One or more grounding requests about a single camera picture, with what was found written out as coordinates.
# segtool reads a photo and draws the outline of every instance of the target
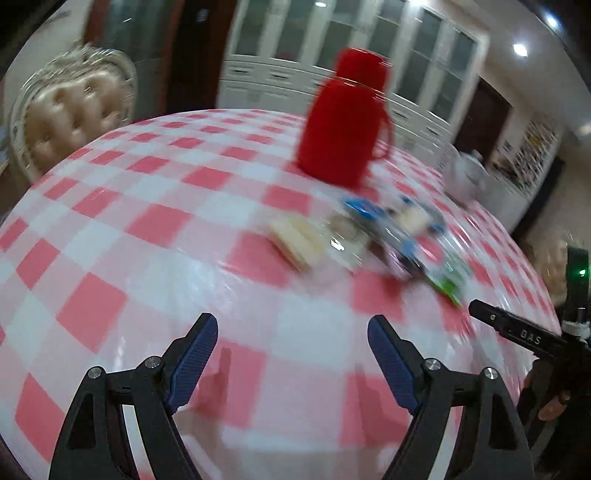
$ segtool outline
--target snack package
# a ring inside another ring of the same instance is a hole
[[[431,285],[443,293],[456,307],[464,303],[466,284],[472,276],[472,270],[459,255],[446,251],[442,265],[426,272]]]
[[[330,235],[328,254],[340,265],[355,271],[361,266],[370,241],[367,232],[359,222],[340,212],[330,215],[324,227]]]
[[[404,202],[404,207],[396,214],[396,220],[408,233],[414,236],[420,236],[426,231],[435,235],[441,235],[445,232],[445,219],[441,212],[433,205],[408,197],[402,197],[402,201]]]
[[[270,223],[271,240],[299,271],[312,270],[326,255],[321,230],[301,215],[285,215]]]
[[[417,259],[417,242],[412,232],[423,233],[431,225],[429,212],[405,199],[402,208],[388,212],[366,199],[349,199],[343,202],[349,215],[368,233],[384,250],[385,260],[392,275],[399,280],[409,280],[423,271]],[[402,218],[402,228],[398,219]]]

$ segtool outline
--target screw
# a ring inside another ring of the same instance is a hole
[[[156,368],[157,366],[159,366],[159,364],[160,357],[156,355],[148,357],[144,362],[144,365],[148,368]]]
[[[441,363],[439,362],[439,360],[435,359],[435,358],[427,358],[425,360],[425,366],[427,367],[428,370],[439,370],[441,368]]]
[[[88,378],[99,378],[101,374],[102,370],[100,367],[92,367],[90,370],[88,370]]]
[[[484,369],[484,375],[486,378],[490,378],[491,380],[494,380],[495,378],[497,378],[499,376],[499,372],[496,371],[492,367],[486,367]]]

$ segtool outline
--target doorway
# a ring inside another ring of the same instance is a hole
[[[166,113],[215,108],[237,0],[186,0],[173,47]]]
[[[480,79],[454,146],[460,152],[477,150],[486,164],[511,108],[511,104],[499,92]]]

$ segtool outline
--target pink and white checkered tablecloth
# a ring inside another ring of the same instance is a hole
[[[74,153],[22,198],[0,229],[0,432],[32,479],[47,477],[88,368],[135,368],[201,312],[217,317],[219,341],[175,421],[205,478],[380,478],[410,418],[368,346],[376,313],[449,368],[496,367],[517,397],[528,352],[426,284],[397,283],[369,255],[356,274],[309,288],[272,247],[265,227],[280,212],[320,219],[343,194],[290,162],[302,126],[257,110],[140,122]],[[407,154],[376,167],[359,193],[374,199],[387,184],[444,213],[442,241],[473,270],[468,300],[558,331],[543,283],[495,218],[461,210]],[[432,478],[443,472],[438,460]]]

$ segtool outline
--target thermos lid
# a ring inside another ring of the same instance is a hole
[[[336,76],[383,92],[390,68],[391,65],[380,55],[359,48],[344,48],[339,56]]]

